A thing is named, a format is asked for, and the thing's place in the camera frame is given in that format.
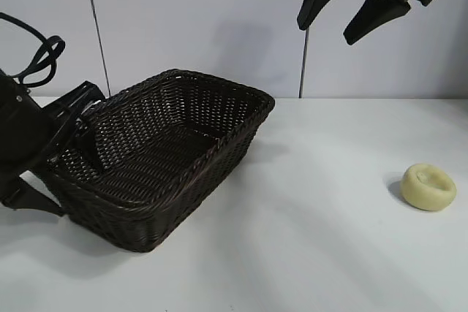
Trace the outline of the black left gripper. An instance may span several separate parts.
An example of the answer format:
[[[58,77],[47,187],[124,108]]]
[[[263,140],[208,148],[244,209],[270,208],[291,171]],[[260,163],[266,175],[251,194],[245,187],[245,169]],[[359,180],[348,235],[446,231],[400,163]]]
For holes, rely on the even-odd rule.
[[[58,159],[75,146],[96,170],[108,171],[99,154],[99,124],[84,112],[105,96],[86,81],[45,107],[22,85],[1,79],[1,204],[13,210],[40,210],[63,217],[63,208],[20,175]]]

